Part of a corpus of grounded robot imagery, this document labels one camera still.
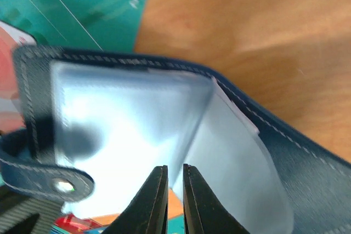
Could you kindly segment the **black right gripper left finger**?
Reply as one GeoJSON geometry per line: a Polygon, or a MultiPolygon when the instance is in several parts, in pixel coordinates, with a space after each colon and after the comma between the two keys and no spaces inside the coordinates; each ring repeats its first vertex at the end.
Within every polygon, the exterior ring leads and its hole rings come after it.
{"type": "Polygon", "coordinates": [[[128,207],[104,234],[167,233],[168,169],[155,167],[128,207]]]}

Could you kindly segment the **dark blue card holder wallet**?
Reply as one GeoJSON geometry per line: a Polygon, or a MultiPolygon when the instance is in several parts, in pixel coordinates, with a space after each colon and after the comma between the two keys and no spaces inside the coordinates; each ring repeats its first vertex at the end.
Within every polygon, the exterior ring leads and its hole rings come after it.
{"type": "Polygon", "coordinates": [[[1,137],[1,175],[34,213],[120,215],[163,165],[183,202],[188,164],[248,233],[350,233],[350,164],[216,71],[43,45],[12,58],[25,126],[1,137]]]}

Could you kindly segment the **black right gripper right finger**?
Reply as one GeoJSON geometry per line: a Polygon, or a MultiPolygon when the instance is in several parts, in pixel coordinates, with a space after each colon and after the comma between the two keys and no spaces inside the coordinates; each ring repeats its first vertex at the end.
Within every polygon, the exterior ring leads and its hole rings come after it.
{"type": "Polygon", "coordinates": [[[248,231],[223,207],[199,170],[183,165],[185,233],[236,234],[248,231]]]}

